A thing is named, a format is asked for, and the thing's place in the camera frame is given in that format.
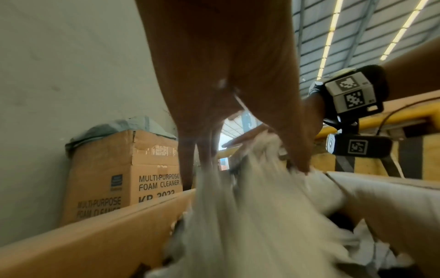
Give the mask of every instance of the black cable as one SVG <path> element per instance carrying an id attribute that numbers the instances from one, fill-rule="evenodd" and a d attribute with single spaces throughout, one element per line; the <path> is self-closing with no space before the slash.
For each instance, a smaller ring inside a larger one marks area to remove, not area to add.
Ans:
<path id="1" fill-rule="evenodd" d="M 396 109 L 396 110 L 394 110 L 393 112 L 389 113 L 389 114 L 385 117 L 385 119 L 380 123 L 379 128 L 377 129 L 377 132 L 376 132 L 376 136 L 378 136 L 378 135 L 380 134 L 380 131 L 381 131 L 382 128 L 384 127 L 386 121 L 387 121 L 392 115 L 394 115 L 395 113 L 397 113 L 397 112 L 399 112 L 399 111 L 401 111 L 401 110 L 404 110 L 405 108 L 408 108 L 408 107 L 414 106 L 414 105 L 416 105 L 416 104 L 420 104 L 420 103 L 423 103 L 423 102 L 427 102 L 427 101 L 431 101 L 431 100 L 436 100 L 436 99 L 440 99 L 440 97 L 436 97 L 436 98 L 427 98 L 427 99 L 424 99 L 424 100 L 416 101 L 416 102 L 414 102 L 414 103 L 411 103 L 411 104 L 405 105 L 405 106 L 400 107 L 399 109 Z"/>

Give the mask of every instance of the wrist-mounted camera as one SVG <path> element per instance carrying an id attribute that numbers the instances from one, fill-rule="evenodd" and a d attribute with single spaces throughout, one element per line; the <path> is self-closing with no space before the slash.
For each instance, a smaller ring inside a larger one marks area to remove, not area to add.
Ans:
<path id="1" fill-rule="evenodd" d="M 390 155 L 392 140 L 385 136 L 359 135 L 359 119 L 381 113 L 389 89 L 385 71 L 378 65 L 343 69 L 315 81 L 309 95 L 324 99 L 324 123 L 338 130 L 327 136 L 326 149 L 338 156 L 385 158 Z"/>

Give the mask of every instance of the ceiling light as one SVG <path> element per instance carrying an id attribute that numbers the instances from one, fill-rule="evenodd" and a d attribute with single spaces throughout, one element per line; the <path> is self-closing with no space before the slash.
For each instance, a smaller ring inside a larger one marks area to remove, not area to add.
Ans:
<path id="1" fill-rule="evenodd" d="M 411 26 L 411 24 L 414 22 L 420 11 L 425 7 L 426 3 L 429 0 L 420 0 L 417 7 L 414 9 L 414 11 L 411 13 L 411 15 L 408 17 L 407 21 L 403 24 L 402 28 L 399 30 L 397 35 L 394 37 L 393 41 L 390 45 L 386 48 L 384 54 L 381 56 L 380 60 L 384 61 L 386 58 L 388 58 L 388 55 L 390 55 L 393 48 L 396 46 L 396 44 L 402 39 L 405 32 L 408 30 L 408 28 Z"/>
<path id="2" fill-rule="evenodd" d="M 342 3 L 344 0 L 336 0 L 335 10 L 333 11 L 333 17 L 331 19 L 330 30 L 327 36 L 327 40 L 325 42 L 324 53 L 322 54 L 321 65 L 319 66 L 318 77 L 316 80 L 321 79 L 322 74 L 324 72 L 325 63 L 327 61 L 327 57 L 329 55 L 331 41 L 333 40 L 333 35 L 336 30 L 336 25 L 338 24 L 339 14 L 341 13 Z"/>

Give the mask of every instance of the white wall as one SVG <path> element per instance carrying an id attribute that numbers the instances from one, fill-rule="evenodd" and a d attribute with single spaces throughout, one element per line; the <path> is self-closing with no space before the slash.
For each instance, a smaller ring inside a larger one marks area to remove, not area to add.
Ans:
<path id="1" fill-rule="evenodd" d="M 0 1 L 0 246 L 57 226 L 72 136 L 144 114 L 176 133 L 133 0 Z"/>

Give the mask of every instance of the ceiling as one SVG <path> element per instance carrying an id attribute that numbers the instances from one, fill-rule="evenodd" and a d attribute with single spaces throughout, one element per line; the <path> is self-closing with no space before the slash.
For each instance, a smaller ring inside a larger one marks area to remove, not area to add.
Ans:
<path id="1" fill-rule="evenodd" d="M 418 3 L 419 0 L 344 0 L 323 75 L 380 63 L 380 57 Z M 318 76 L 335 5 L 336 0 L 292 1 L 303 96 Z M 429 0 L 387 59 L 398 57 L 439 34 L 440 0 Z M 241 118 L 226 120 L 222 132 L 230 137 L 242 134 Z"/>

